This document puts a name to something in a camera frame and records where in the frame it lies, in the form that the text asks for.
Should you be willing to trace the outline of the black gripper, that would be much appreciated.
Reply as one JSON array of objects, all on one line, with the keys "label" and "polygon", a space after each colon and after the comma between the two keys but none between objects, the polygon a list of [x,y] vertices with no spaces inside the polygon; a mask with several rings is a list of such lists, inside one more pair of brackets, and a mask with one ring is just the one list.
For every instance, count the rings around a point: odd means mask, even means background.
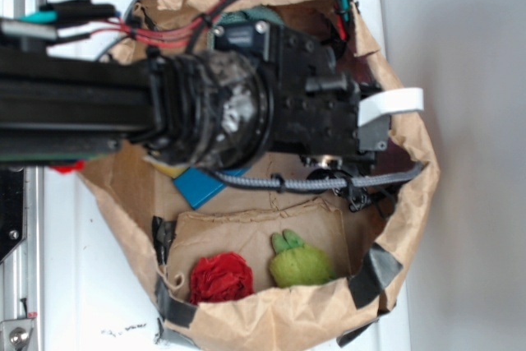
[{"label": "black gripper", "polygon": [[387,147],[390,116],[367,126],[358,115],[359,104],[381,92],[377,82],[339,70],[330,46],[284,25],[244,21],[218,30],[214,48],[250,61],[265,87],[271,116],[266,150],[306,162],[327,158],[331,167],[376,162]]}]

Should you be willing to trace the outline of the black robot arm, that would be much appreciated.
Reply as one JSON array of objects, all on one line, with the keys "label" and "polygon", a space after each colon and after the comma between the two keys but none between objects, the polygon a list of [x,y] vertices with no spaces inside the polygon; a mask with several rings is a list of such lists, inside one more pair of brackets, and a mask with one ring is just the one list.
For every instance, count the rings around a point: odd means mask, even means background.
[{"label": "black robot arm", "polygon": [[52,58],[54,28],[1,22],[1,161],[60,165],[123,141],[156,161],[240,169],[267,152],[372,164],[390,117],[361,116],[381,90],[339,70],[331,48],[267,21],[222,25],[215,46],[129,65]]}]

